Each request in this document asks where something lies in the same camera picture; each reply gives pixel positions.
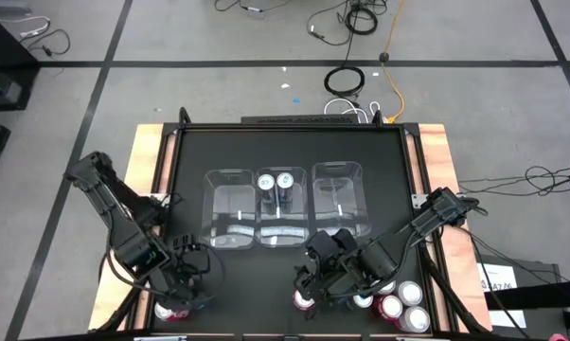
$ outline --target concrete floor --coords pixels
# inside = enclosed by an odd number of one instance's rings
[[[245,3],[269,7],[278,1]],[[570,60],[570,1],[541,3]],[[310,13],[330,4],[293,0],[259,20],[237,8],[218,13],[210,0],[134,0],[115,60],[340,60],[344,46],[324,45],[305,29]],[[56,60],[101,61],[123,0],[37,0],[31,5],[35,15],[49,16],[54,28],[71,35],[72,49]],[[354,38],[351,59],[375,60],[383,50],[398,1],[388,5],[376,33]],[[332,13],[314,21],[328,39],[345,38],[346,29],[336,23]],[[25,30],[6,26],[14,33]],[[556,60],[528,0],[409,0],[390,52],[396,60]],[[37,57],[46,59],[43,53]],[[136,125],[173,121],[182,105],[195,122],[320,114],[330,99],[323,88],[329,70],[113,68],[82,153],[107,152],[122,176]],[[381,68],[364,71],[359,101],[367,106],[377,100],[383,112],[396,113],[399,102]],[[12,130],[0,160],[0,339],[27,280],[99,69],[60,72],[41,71],[25,111],[0,113],[0,122]],[[401,122],[445,124],[458,178],[522,175],[532,165],[570,166],[570,87],[560,68],[397,67],[391,73],[407,102]],[[351,84],[347,77],[335,81],[343,88]],[[283,83],[290,87],[281,88]],[[477,197],[490,216],[473,215],[473,232],[513,258],[557,263],[570,278],[570,192]],[[86,332],[105,236],[85,197],[71,190],[21,338]]]

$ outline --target paper sheet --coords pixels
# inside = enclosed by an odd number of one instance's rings
[[[483,272],[483,267],[480,263],[477,263],[478,274],[481,277],[481,286],[483,287],[483,292],[488,292],[489,285],[485,278],[485,272]],[[487,274],[490,277],[491,286],[493,290],[504,290],[516,288],[516,278],[514,277],[514,269],[511,266],[504,265],[493,265],[485,264]],[[525,316],[523,311],[508,311],[512,318],[521,328],[527,328],[525,323]],[[514,327],[508,316],[502,311],[490,311],[491,324],[493,326],[501,327]]]

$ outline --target soda can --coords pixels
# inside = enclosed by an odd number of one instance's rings
[[[366,309],[371,307],[373,303],[373,296],[363,297],[360,295],[355,295],[347,301],[347,305],[350,309]]]
[[[430,316],[420,307],[407,308],[395,321],[395,326],[404,332],[426,332],[430,327]]]
[[[401,300],[394,295],[382,296],[376,299],[373,307],[377,316],[391,322],[399,319],[402,314]]]
[[[302,294],[296,290],[294,293],[294,306],[297,309],[305,312],[314,306],[314,299],[304,299],[304,297],[302,297]]]
[[[406,280],[399,285],[397,296],[407,307],[417,306],[422,299],[421,288],[415,282]]]
[[[285,212],[291,210],[293,200],[294,177],[288,172],[283,172],[276,178],[278,189],[278,203]]]
[[[154,304],[154,314],[161,321],[180,321],[187,318],[189,311],[175,312],[171,309],[164,308],[159,303]]]
[[[378,291],[379,296],[386,296],[390,295],[395,291],[395,287],[397,286],[397,282],[395,280],[391,281],[390,283],[384,285],[382,289]]]
[[[262,199],[262,205],[267,213],[272,214],[275,211],[275,178],[270,174],[263,174],[258,178],[258,188]]]

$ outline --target transparent container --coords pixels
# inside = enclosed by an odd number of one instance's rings
[[[268,247],[298,246],[309,236],[306,171],[299,167],[258,170],[256,239]]]
[[[356,162],[327,162],[312,167],[317,231],[335,234],[345,228],[355,238],[371,231],[367,217],[363,168]]]
[[[218,249],[251,247],[256,187],[250,170],[212,170],[204,178],[202,239]]]

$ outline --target black box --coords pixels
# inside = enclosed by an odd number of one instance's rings
[[[0,111],[27,108],[39,62],[0,24]]]

